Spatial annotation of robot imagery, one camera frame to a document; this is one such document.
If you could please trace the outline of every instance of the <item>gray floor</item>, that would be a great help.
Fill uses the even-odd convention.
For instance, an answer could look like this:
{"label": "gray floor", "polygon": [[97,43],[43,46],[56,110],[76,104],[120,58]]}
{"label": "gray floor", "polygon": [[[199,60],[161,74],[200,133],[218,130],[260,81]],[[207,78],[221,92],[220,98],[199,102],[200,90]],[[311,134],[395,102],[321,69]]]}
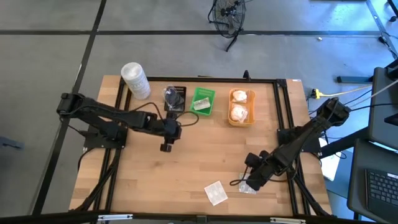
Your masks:
{"label": "gray floor", "polygon": [[[398,35],[398,22],[388,22],[392,11],[383,1],[371,1],[386,30]],[[0,29],[91,30],[99,5],[100,0],[3,0]],[[210,7],[211,0],[108,0],[99,29],[214,30],[206,20]],[[378,30],[362,1],[255,0],[247,10],[246,30]],[[328,94],[360,86],[337,84],[337,76],[370,76],[374,67],[393,60],[374,36],[317,37],[241,36],[226,53],[229,40],[219,35],[101,35],[95,39],[80,92],[96,97],[103,75],[117,75],[125,63],[139,62],[150,76],[241,77],[249,70],[254,78],[298,78],[306,92],[318,88]],[[0,136],[25,142],[23,151],[0,151],[0,204],[7,205],[0,217],[30,211],[59,125],[59,96],[72,88],[87,40],[86,35],[0,35],[0,103],[5,105]],[[344,95],[341,101],[365,91]],[[310,109],[323,100],[311,99]],[[364,127],[368,113],[356,111],[328,135],[341,137]],[[85,127],[78,121],[72,124]],[[82,142],[68,131],[44,212],[68,209]],[[349,217],[344,202],[331,201],[333,213]]]}

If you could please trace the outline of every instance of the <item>orange basket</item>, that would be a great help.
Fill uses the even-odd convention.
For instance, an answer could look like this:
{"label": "orange basket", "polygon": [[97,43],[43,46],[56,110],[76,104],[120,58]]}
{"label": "orange basket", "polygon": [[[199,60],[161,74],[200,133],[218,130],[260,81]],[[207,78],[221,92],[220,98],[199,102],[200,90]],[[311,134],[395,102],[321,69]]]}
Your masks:
{"label": "orange basket", "polygon": [[[232,95],[233,92],[242,90],[245,91],[246,94],[248,95],[248,100],[246,103],[237,103],[237,102],[232,102],[232,99],[234,96]],[[245,89],[240,89],[240,88],[233,88],[232,90],[229,91],[229,110],[228,110],[228,121],[230,124],[233,126],[239,126],[239,127],[249,127],[250,125],[254,124],[256,121],[254,120],[254,99],[256,97],[256,93],[252,90],[245,90]],[[232,110],[232,104],[236,103],[242,106],[245,106],[248,109],[248,116],[247,118],[240,123],[239,121],[234,121],[231,119],[231,110]]]}

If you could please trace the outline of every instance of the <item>green container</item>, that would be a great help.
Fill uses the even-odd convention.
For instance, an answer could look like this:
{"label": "green container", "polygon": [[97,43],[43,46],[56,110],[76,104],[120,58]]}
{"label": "green container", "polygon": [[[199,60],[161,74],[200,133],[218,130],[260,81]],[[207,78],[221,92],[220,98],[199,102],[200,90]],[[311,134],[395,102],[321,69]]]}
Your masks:
{"label": "green container", "polygon": [[[202,100],[206,97],[209,98],[209,102],[210,102],[209,108],[205,108],[205,109],[198,110],[198,111],[193,109],[193,102]],[[196,114],[209,116],[211,114],[211,109],[213,108],[213,102],[214,102],[215,97],[216,97],[216,91],[197,87],[195,89],[195,93],[193,94],[190,110]]]}

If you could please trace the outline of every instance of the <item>wooden tabletop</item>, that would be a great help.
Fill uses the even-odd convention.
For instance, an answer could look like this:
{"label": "wooden tabletop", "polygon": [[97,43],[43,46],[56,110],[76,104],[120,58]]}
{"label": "wooden tabletop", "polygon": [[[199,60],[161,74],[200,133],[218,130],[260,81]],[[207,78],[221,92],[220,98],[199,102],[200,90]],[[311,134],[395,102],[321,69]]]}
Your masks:
{"label": "wooden tabletop", "polygon": [[[98,101],[114,106],[120,76],[106,75]],[[307,104],[300,80],[287,80],[290,104],[295,125],[308,120]],[[246,167],[249,152],[272,152],[277,147],[276,129],[279,127],[275,98],[271,84],[262,83],[200,83],[150,82],[151,96],[146,100],[132,98],[130,110],[153,101],[163,111],[162,90],[167,85],[186,86],[188,109],[196,87],[216,91],[209,117],[200,116],[194,126],[183,127],[171,153],[161,152],[164,139],[129,130],[126,147],[121,153],[114,190],[112,212],[177,213],[207,215],[278,215],[291,216],[290,196],[286,182],[268,182],[257,194],[240,193],[238,186],[229,186]],[[255,119],[250,128],[237,128],[228,123],[228,97],[231,88],[245,88],[256,92]],[[283,93],[280,91],[282,105]],[[142,108],[155,113],[151,105]],[[178,119],[182,124],[195,120],[191,114]],[[104,149],[94,149],[82,160],[70,208],[79,206],[89,195],[100,176]],[[331,213],[321,167],[313,155],[302,153],[305,183],[318,203]],[[273,177],[285,179],[286,176]],[[204,188],[221,181],[228,199],[216,206],[208,200]],[[101,208],[104,208],[107,186]],[[299,211],[301,196],[296,186]]]}

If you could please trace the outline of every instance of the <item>yellow cable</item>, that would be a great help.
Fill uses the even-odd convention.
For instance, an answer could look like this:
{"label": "yellow cable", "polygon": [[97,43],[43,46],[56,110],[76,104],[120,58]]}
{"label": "yellow cable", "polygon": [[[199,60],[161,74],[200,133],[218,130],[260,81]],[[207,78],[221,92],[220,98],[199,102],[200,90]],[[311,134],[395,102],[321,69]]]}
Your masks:
{"label": "yellow cable", "polygon": [[370,87],[370,86],[372,86],[372,85],[362,86],[362,87],[356,88],[354,90],[349,90],[349,91],[344,91],[344,92],[341,92],[341,93],[335,93],[335,94],[329,94],[329,95],[319,92],[319,96],[327,96],[327,97],[339,96],[339,95],[343,95],[343,94],[346,94],[346,93],[352,93],[354,91],[362,90],[362,89],[365,89],[365,88]]}

